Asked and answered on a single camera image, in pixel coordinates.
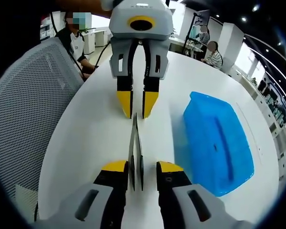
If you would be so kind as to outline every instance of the desk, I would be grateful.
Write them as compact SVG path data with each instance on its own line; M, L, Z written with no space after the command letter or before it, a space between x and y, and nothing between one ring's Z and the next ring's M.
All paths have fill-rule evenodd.
M128 188L123 228L163 228L155 165L158 160L174 162L174 147L183 144L184 133L179 132L178 126L191 91L225 100L235 109L250 145L255 173L221 200L236 219L259 221L272 206L278 190L275 145L262 113L248 92L228 75L174 52L168 53L168 59L169 68L160 82L152 114L138 122L144 155L144 192L139 191L139 186L136 192ZM133 60L133 110L138 113L142 106L144 60L144 50L139 46ZM39 182L40 219L52 216L60 201L78 187L93 182L103 165L127 159L131 128L132 120L121 111L116 80L106 61L79 89L51 137Z
M183 40L178 39L176 37L170 37L169 39L171 41L171 44L183 47L183 44L184 44ZM192 44L188 44L187 47L193 49L193 51L196 51L196 52L203 52L201 49L197 48L196 46Z

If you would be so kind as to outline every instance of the black shirt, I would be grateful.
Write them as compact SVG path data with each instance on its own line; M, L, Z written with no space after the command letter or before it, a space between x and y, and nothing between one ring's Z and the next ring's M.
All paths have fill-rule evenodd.
M27 50L40 43L42 15L58 10L55 0L0 1L0 78Z

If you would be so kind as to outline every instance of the black ceiling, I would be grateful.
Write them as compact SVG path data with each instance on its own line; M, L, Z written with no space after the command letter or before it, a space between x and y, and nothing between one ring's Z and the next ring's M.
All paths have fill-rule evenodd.
M237 25L244 33L266 42L286 57L286 0L184 0L182 3L193 10L209 9L214 18ZM259 5L259 9L253 12L255 5ZM246 17L247 22L242 22L242 17ZM245 42L269 59L286 76L286 60L280 55L254 39L247 38ZM286 93L286 79L263 58L258 55L256 57L267 66L266 71L277 82L281 81L280 86Z

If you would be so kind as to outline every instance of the gripper jaw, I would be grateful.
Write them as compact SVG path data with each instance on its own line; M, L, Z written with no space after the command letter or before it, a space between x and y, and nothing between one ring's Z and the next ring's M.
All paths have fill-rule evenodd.
M127 118L132 117L133 109L133 57L142 42L145 51L145 74L142 116L147 118L159 95L159 81L164 79L168 59L169 40L117 39L113 37L110 67L117 79L117 97Z

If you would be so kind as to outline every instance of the white cabinet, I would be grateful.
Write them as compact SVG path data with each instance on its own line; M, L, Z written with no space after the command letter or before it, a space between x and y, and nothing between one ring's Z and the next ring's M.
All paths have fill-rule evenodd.
M90 54L95 51L95 34L94 33L87 33L83 34L85 39L84 44L84 54Z
M108 43L107 31L96 31L95 32L95 46L103 47Z

